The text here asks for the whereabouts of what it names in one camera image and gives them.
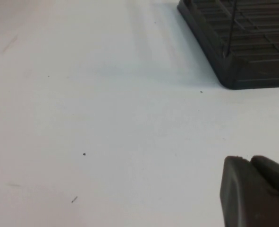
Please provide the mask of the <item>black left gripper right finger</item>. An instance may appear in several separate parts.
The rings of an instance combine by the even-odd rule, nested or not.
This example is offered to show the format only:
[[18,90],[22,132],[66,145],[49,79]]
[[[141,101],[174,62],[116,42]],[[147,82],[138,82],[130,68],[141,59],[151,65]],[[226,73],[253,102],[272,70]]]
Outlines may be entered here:
[[251,164],[259,171],[263,178],[279,192],[279,163],[265,156],[253,156]]

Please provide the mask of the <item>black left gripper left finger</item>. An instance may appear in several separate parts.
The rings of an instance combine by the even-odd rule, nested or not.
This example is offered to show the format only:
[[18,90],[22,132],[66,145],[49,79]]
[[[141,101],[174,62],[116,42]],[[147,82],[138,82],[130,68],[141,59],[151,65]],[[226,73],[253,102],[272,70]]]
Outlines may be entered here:
[[279,192],[251,160],[225,158],[220,201],[227,227],[279,227]]

